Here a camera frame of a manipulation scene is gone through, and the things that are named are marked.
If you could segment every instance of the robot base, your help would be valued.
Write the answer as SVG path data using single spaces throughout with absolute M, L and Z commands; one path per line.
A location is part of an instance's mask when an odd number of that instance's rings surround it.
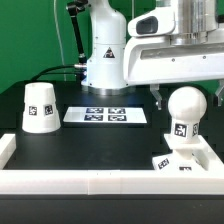
M 120 89 L 102 89 L 102 88 L 95 88 L 91 86 L 85 86 L 82 85 L 82 90 L 85 92 L 90 92 L 97 95 L 102 96 L 117 96 L 117 95 L 123 95 L 126 93 L 132 93 L 135 91 L 135 87 L 128 86 Z

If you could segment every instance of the white block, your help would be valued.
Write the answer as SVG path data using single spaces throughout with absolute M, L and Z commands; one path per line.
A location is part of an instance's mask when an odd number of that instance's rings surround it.
M 0 169 L 3 169 L 16 149 L 15 134 L 5 134 L 0 139 Z

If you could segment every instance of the green wall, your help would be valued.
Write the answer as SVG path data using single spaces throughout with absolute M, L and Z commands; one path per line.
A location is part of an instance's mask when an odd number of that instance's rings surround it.
M 57 0 L 59 26 L 65 63 L 77 62 L 77 49 L 66 4 Z M 131 19 L 132 0 L 110 0 L 111 5 Z M 135 15 L 155 7 L 153 0 L 135 0 Z M 224 1 L 219 1 L 224 14 Z M 14 82 L 30 79 L 45 68 L 61 65 L 54 22 L 54 0 L 1 0 L 0 3 L 0 92 Z M 79 15 L 81 34 L 87 56 L 91 54 L 91 29 L 88 12 Z M 203 82 L 214 89 L 217 82 Z

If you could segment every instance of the cable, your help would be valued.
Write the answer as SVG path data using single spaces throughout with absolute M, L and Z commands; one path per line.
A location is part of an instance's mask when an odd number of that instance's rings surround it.
M 62 61 L 62 65 L 64 66 L 65 65 L 64 49 L 62 45 L 61 34 L 60 34 L 60 29 L 58 24 L 57 0 L 54 0 L 54 21 L 55 21 L 56 32 L 57 32 L 57 37 L 58 37 L 58 42 L 60 47 L 61 61 Z
M 48 72 L 59 70 L 59 69 L 65 69 L 65 68 L 74 68 L 74 65 L 60 65 L 60 66 L 56 66 L 56 67 L 47 68 L 47 69 L 41 71 L 40 73 L 38 73 L 37 75 L 35 75 L 33 78 L 31 78 L 31 81 L 36 81 L 42 75 L 48 74 Z
M 132 19 L 135 18 L 135 0 L 132 0 Z

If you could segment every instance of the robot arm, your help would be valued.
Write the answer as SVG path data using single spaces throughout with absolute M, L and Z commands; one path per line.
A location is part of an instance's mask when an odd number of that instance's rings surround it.
M 129 85 L 150 85 L 159 105 L 160 84 L 223 80 L 222 22 L 216 0 L 158 0 L 155 10 L 129 23 L 124 79 Z M 216 92 L 219 105 L 222 94 L 223 81 Z

